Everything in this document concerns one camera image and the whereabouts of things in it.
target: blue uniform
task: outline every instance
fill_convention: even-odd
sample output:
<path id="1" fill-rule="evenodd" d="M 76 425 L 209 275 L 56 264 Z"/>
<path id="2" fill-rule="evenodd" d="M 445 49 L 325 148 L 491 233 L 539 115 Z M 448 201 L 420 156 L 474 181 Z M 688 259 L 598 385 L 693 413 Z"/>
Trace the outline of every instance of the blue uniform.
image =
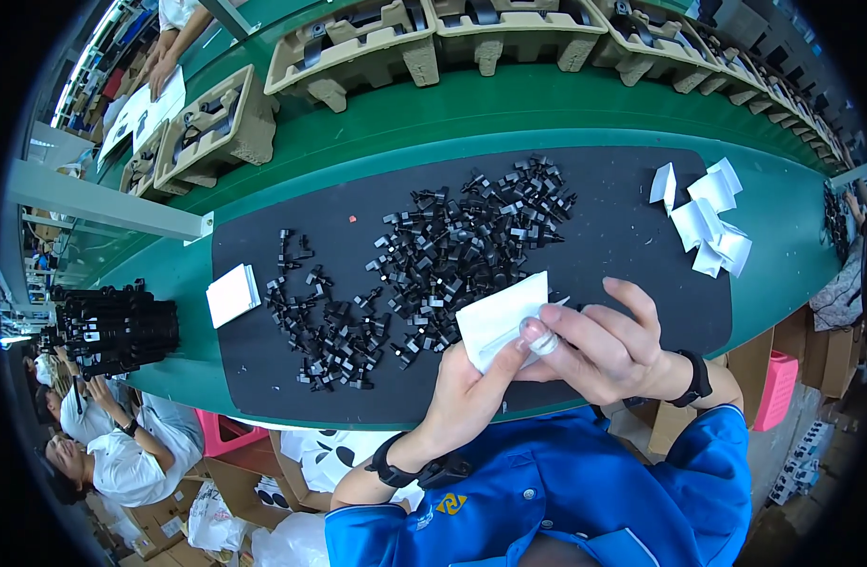
<path id="1" fill-rule="evenodd" d="M 357 505 L 326 515 L 332 567 L 514 567 L 538 532 L 603 567 L 731 565 L 752 513 L 742 412 L 695 419 L 666 462 L 645 466 L 582 407 L 490 425 L 459 450 L 474 472 L 417 511 Z"/>

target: pink plastic stool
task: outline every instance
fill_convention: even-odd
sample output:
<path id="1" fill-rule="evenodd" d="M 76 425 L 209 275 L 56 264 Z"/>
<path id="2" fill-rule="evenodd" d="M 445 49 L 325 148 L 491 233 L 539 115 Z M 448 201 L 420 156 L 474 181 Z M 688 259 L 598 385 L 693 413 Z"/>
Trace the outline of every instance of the pink plastic stool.
<path id="1" fill-rule="evenodd" d="M 198 414 L 200 426 L 204 430 L 204 456 L 219 456 L 237 448 L 250 445 L 264 437 L 269 437 L 269 431 L 263 427 L 255 427 L 251 431 L 244 428 L 233 419 L 224 415 L 211 414 L 202 409 L 194 410 Z M 224 441 L 220 429 L 231 432 L 236 437 L 231 441 Z"/>
<path id="2" fill-rule="evenodd" d="M 761 406 L 758 407 L 758 416 L 752 429 L 768 431 L 783 421 L 789 412 L 798 373 L 799 361 L 795 357 L 776 350 L 771 351 L 765 390 L 761 394 Z"/>

